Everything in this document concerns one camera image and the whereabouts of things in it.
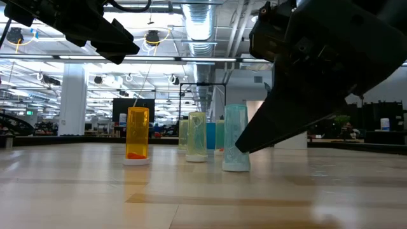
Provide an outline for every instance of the cylindrical container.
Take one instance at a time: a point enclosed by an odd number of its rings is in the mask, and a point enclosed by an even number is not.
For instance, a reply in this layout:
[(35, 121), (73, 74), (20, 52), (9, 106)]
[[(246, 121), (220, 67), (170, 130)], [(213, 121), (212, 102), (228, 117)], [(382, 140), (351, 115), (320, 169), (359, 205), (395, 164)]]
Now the cylindrical container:
[(225, 171), (250, 171), (249, 153), (242, 153), (235, 146), (247, 125), (247, 106), (227, 105), (224, 117), (224, 155), (222, 169)]
[(188, 120), (179, 121), (178, 148), (186, 150), (188, 144)]
[(222, 152), (224, 148), (224, 120), (216, 121), (215, 151)]
[(380, 126), (382, 131), (390, 131), (390, 120), (388, 118), (381, 118)]
[(125, 165), (148, 164), (148, 108), (128, 108)]
[(204, 112), (191, 112), (188, 120), (187, 162), (206, 162), (206, 115)]
[(119, 126), (125, 127), (127, 123), (127, 114), (121, 113), (119, 114)]

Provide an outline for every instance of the wooden surface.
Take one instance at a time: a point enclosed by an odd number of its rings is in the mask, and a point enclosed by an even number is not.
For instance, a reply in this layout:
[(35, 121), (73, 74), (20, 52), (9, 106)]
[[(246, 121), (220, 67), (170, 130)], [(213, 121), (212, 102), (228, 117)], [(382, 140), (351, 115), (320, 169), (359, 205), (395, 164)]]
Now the wooden surface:
[(267, 149), (234, 173), (149, 152), (124, 167), (124, 144), (0, 150), (0, 228), (407, 228), (405, 156)]

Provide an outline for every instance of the ceiling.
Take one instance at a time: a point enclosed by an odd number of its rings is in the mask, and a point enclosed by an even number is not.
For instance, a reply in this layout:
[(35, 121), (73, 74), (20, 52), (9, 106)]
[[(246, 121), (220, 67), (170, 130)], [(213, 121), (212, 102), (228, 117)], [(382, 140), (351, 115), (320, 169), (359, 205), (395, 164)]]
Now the ceiling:
[[(142, 4), (139, 1), (121, 1), (127, 4)], [(153, 1), (155, 4), (167, 4), (166, 1)], [(255, 1), (251, 15), (256, 14), (265, 1)], [(216, 21), (214, 22), (214, 34), (210, 42), (215, 43), (214, 52), (211, 57), (224, 57), (230, 35), (232, 32), (232, 23), (236, 18), (243, 20), (247, 4), (244, 5), (242, 15), (237, 16), (236, 8), (238, 1), (225, 1), (223, 4), (216, 6)], [(185, 29), (185, 19), (183, 15), (174, 13), (105, 13), (104, 17), (108, 21), (113, 18), (122, 23), (126, 29), (134, 36), (134, 43), (141, 47), (137, 56), (157, 56), (157, 57), (188, 57), (190, 49)], [(245, 32), (242, 36), (242, 42), (237, 49), (237, 57), (245, 55), (245, 58), (250, 58), (249, 52), (249, 33), (254, 25), (249, 17)], [(7, 18), (0, 13), (0, 31), (4, 30)], [(97, 55), (95, 48), (90, 43), (85, 47), (80, 48), (65, 40), (64, 35), (56, 31), (52, 27), (43, 24), (40, 21), (35, 21), (31, 28), (13, 22), (11, 27), (22, 28), (24, 36), (23, 45), (17, 48), (16, 45), (4, 42), (0, 53), (17, 53), (25, 54), (41, 54), (41, 55)], [(162, 42), (156, 49), (145, 45), (144, 35), (149, 30), (158, 30), (159, 37)], [(45, 85), (39, 79), (42, 75), (47, 75), (63, 83), (63, 62), (50, 61), (17, 61), (17, 60), (0, 60), (0, 77), (3, 82), (0, 86), (0, 96), (2, 107), (6, 112), (15, 112), (16, 109), (37, 108), (39, 115), (45, 118), (53, 118), (58, 116), (60, 105), (61, 87), (53, 85)], [(213, 83), (222, 83), (224, 78), (224, 64), (217, 63), (214, 65), (217, 69)], [(163, 113), (161, 116), (171, 120), (177, 116), (176, 106), (178, 105), (179, 86), (173, 85), (169, 81), (169, 77), (176, 76), (180, 82), (196, 83), (194, 77), (193, 63), (135, 63), (121, 64), (117, 66), (112, 63), (86, 63), (85, 69), (89, 73), (88, 99), (86, 115), (88, 119), (91, 116), (111, 117), (111, 101), (113, 98), (121, 97), (117, 90), (102, 90), (106, 88), (122, 88), (128, 91), (131, 97), (140, 96), (140, 98), (156, 99), (159, 105), (157, 109)], [(271, 84), (271, 64), (237, 64), (235, 70), (230, 75), (228, 87), (246, 87), (256, 89), (264, 89), (262, 83), (255, 83), (255, 76), (262, 76), (263, 81)], [(102, 77), (103, 84), (96, 84), (95, 77)], [(143, 91), (142, 88), (144, 79), (147, 77)], [(10, 90), (10, 87), (24, 88), (23, 90)], [(183, 97), (183, 105), (181, 111), (188, 113), (200, 109), (200, 101), (198, 89), (190, 88), (191, 92), (187, 92)]]

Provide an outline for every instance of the black frame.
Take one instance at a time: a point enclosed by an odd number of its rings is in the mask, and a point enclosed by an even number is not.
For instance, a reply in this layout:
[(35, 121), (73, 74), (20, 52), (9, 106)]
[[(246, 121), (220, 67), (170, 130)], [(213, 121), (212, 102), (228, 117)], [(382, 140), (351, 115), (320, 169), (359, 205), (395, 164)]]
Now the black frame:
[(182, 89), (184, 85), (196, 85), (201, 87), (209, 86), (218, 86), (221, 85), (224, 87), (224, 105), (226, 106), (226, 83), (180, 83), (179, 84), (179, 107), (178, 107), (178, 120), (181, 121), (181, 94), (183, 93)]

